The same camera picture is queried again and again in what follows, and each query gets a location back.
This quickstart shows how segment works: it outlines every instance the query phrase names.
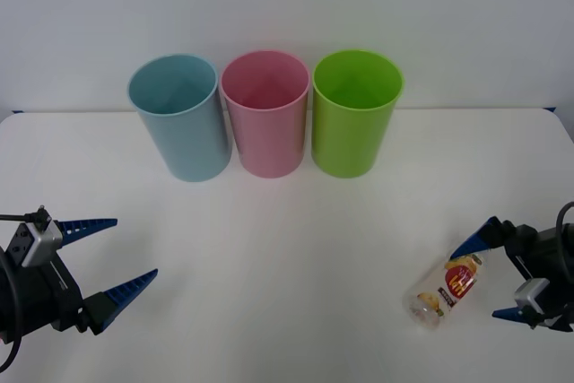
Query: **green cup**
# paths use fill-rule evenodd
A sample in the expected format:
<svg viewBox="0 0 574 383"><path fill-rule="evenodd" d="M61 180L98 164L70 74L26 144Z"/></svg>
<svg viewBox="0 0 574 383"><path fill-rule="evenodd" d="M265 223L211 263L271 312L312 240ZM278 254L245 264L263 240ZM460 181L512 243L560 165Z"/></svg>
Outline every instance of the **green cup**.
<svg viewBox="0 0 574 383"><path fill-rule="evenodd" d="M338 51L319 62L312 154L320 169L352 178L372 168L403 82L398 67L370 51Z"/></svg>

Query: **robotic arm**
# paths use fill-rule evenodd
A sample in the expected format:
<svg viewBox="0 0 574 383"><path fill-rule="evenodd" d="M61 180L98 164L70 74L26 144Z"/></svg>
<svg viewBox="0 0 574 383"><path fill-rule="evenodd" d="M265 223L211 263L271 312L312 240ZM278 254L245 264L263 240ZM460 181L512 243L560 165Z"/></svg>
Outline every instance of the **robotic arm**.
<svg viewBox="0 0 574 383"><path fill-rule="evenodd" d="M0 372L13 362L22 337L47 324L56 331L76 326L98 335L155 278L157 269L117 287L82 298L57 251L117 225L117 219L53 220L43 206L36 213L0 215L21 222L8 249L0 248L0 338L13 343Z"/></svg>
<svg viewBox="0 0 574 383"><path fill-rule="evenodd" d="M450 257L504 247L510 262L525 278L515 291L516 307L492 313L531 328L547 326L572 332L574 324L574 225L564 224L564 215L574 207L566 204L559 212L556 227L537 231L530 226L515 227L491 217Z"/></svg>

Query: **cup rim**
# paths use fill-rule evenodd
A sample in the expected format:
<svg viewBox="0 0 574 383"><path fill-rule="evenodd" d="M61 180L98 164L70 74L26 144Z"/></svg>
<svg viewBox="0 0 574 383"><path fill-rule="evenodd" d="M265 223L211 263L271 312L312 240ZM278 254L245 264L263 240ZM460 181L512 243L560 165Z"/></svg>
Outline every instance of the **cup rim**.
<svg viewBox="0 0 574 383"><path fill-rule="evenodd" d="M138 75L145 67L151 65L152 63L155 63L159 60L163 60L165 58L170 58L170 57L192 57L192 58L196 58L197 60L201 60L202 62L208 64L212 68L213 73L215 74L215 80L213 83L213 88L209 91L207 96L205 96L201 102L197 103L196 105L194 105L191 108L184 109L183 111L171 112L169 114L158 114L157 112L151 112L151 111L148 111L146 109L142 109L142 108L138 107L135 104L135 102L132 100L132 95L129 91L130 87L132 86L132 82L134 81L135 76ZM138 67L135 70L134 74L132 75L132 77L129 79L129 82L127 83L127 98L129 100L130 104L135 108L136 111L143 112L146 115L153 116L153 117L162 117L162 118L176 117L176 116L181 116L183 114L187 114L188 112L193 111L194 109L198 109L199 107L201 107L202 105L207 103L207 101L209 99L211 99L213 97L213 95L215 94L215 92L217 91L217 83L218 82L219 82L219 74L217 73L217 69L215 68L214 64L212 62L210 62L209 60L207 60L205 57L201 57L201 56L198 56L196 54L188 54L188 53L167 54L165 56L155 57L152 60L144 63L143 65L141 65L140 67Z"/></svg>
<svg viewBox="0 0 574 383"><path fill-rule="evenodd" d="M296 60L297 62L299 62L303 66L303 68L305 69L305 73L307 74L307 85L305 86L305 90L302 92L302 94L300 96L298 96L297 99L292 100L291 102L286 103L285 105L282 105L281 107L265 108L265 109L246 107L245 105L241 105L240 103L238 103L235 100L233 100L232 98L230 98L227 95L227 93L225 92L225 90L223 89L223 76L225 75L225 72L227 71L228 67L230 67L230 65L235 63L237 60L240 60L243 57L247 57L247 56L250 56L250 55L255 54L255 53L281 54L283 56L290 57L293 60ZM299 57L295 56L294 54L288 53L286 51L281 51L280 49L256 49L256 50L248 51L247 53L241 54L240 56L233 58L225 66L225 68L223 68L222 75L219 77L219 89L220 89L223 97L225 98L225 101L232 104L233 106L236 106L238 108L245 109L248 111L252 111L252 112L273 112L273 111L276 111L279 109L285 109L285 108L288 108L292 105L295 105L297 102L299 102L301 99L305 98L309 94L310 86L311 86L311 74L309 73L309 68L307 67L307 65L305 65L305 63Z"/></svg>
<svg viewBox="0 0 574 383"><path fill-rule="evenodd" d="M324 95L319 88L317 87L317 83L315 82L315 74L317 72L317 68L319 67L319 65L321 65L321 63L323 63L323 61L331 56L334 56L335 54L340 54L340 53L347 53L347 52L361 52L361 53L368 53L368 54L372 54L375 55L377 57L382 58L383 60L387 60L389 64L391 64L398 72L399 76L401 77L401 89L398 91L398 93L396 94L396 96L391 99L389 102L380 105L378 107L374 107L374 108L351 108L351 107L345 107L344 105L341 105L339 103L335 103L332 100L330 100L326 95ZM317 63L317 65L315 66L315 69L313 69L313 89L315 89L315 92L317 93L317 95L319 97L321 97L321 99L327 101L328 103L330 103L331 105L338 107L340 109L347 109L349 111L355 111L355 112L371 112L371 111L376 111L379 109L384 109L386 107L388 107L389 105L391 105L392 103L395 103L398 98L401 97L401 95L403 94L403 89L404 89L404 76L403 76L403 72L401 71L401 68L398 67L397 65L395 65L395 62L393 62L390 58L383 56L382 54L378 53L377 51L372 51L369 49L362 49L362 48L347 48L347 49L340 49L338 51L334 51L333 53L330 53L328 55L326 55L325 57L323 57L321 60L319 60L319 62Z"/></svg>

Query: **blue cup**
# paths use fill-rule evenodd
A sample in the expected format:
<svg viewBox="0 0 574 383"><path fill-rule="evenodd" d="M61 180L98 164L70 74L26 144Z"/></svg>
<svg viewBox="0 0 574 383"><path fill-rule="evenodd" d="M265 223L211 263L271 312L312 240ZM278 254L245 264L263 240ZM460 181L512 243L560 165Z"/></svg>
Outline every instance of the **blue cup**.
<svg viewBox="0 0 574 383"><path fill-rule="evenodd" d="M128 95L171 173L184 181L215 177L230 161L217 71L186 54L157 58L132 77Z"/></svg>

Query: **pink cup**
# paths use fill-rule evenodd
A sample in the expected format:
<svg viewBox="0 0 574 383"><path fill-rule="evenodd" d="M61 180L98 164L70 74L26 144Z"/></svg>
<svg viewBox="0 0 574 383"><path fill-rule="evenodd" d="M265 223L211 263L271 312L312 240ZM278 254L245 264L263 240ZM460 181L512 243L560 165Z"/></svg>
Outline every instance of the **pink cup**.
<svg viewBox="0 0 574 383"><path fill-rule="evenodd" d="M254 51L223 71L220 89L243 167L253 175L277 178L303 159L310 75L297 57L281 51Z"/></svg>

